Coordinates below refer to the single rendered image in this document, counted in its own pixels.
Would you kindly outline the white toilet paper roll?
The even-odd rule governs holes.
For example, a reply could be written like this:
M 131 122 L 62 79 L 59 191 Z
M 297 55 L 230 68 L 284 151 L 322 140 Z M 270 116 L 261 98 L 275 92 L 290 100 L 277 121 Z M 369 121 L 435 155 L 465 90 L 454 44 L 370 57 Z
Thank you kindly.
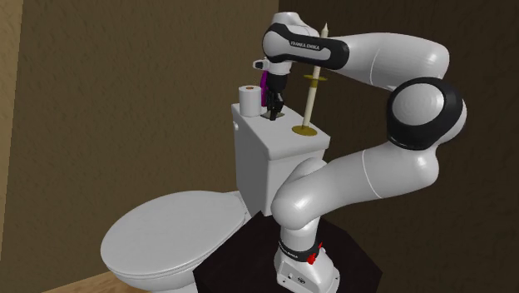
M 257 117 L 261 113 L 261 88 L 246 85 L 239 87 L 240 115 L 243 117 Z

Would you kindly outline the cream candle on gold holder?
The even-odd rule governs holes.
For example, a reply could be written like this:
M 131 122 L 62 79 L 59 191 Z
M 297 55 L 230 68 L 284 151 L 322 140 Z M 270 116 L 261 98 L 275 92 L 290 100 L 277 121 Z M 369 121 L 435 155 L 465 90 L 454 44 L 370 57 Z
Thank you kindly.
M 320 81 L 326 81 L 326 77 L 320 76 L 321 67 L 314 66 L 313 73 L 311 75 L 304 75 L 305 78 L 310 80 L 308 96 L 306 101 L 306 106 L 304 110 L 303 121 L 300 126 L 292 127 L 292 131 L 306 137 L 313 137 L 317 135 L 317 131 L 310 126 L 310 119 L 312 116 L 314 101 L 316 97 L 316 92 L 318 89 L 318 85 Z

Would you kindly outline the purple bottle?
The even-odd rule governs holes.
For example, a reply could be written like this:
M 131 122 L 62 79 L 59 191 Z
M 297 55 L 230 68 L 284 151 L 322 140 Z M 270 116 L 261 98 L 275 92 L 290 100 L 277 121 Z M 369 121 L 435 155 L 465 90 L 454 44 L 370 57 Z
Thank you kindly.
M 266 92 L 268 91 L 267 77 L 268 77 L 268 72 L 263 71 L 261 78 L 260 78 L 260 83 L 259 83 L 259 86 L 261 88 L 261 106 L 262 107 L 267 106 L 267 101 L 266 101 Z

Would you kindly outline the dark robot stand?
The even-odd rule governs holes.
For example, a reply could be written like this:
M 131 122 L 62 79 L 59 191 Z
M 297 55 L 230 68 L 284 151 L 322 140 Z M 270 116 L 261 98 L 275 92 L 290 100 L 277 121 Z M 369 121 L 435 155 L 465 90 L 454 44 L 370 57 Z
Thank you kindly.
M 257 213 L 194 269 L 198 293 L 292 293 L 276 280 L 280 227 Z M 383 272 L 348 232 L 319 221 L 317 238 L 339 270 L 337 293 L 376 293 Z

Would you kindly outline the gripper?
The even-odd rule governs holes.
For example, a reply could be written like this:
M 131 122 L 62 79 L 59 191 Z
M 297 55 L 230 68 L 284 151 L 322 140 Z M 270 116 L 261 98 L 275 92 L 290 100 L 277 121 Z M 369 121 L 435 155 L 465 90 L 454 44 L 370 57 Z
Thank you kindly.
M 281 93 L 286 88 L 287 81 L 287 75 L 267 74 L 267 88 L 270 92 L 266 94 L 266 106 L 271 121 L 276 120 L 277 115 L 283 108 L 284 99 Z

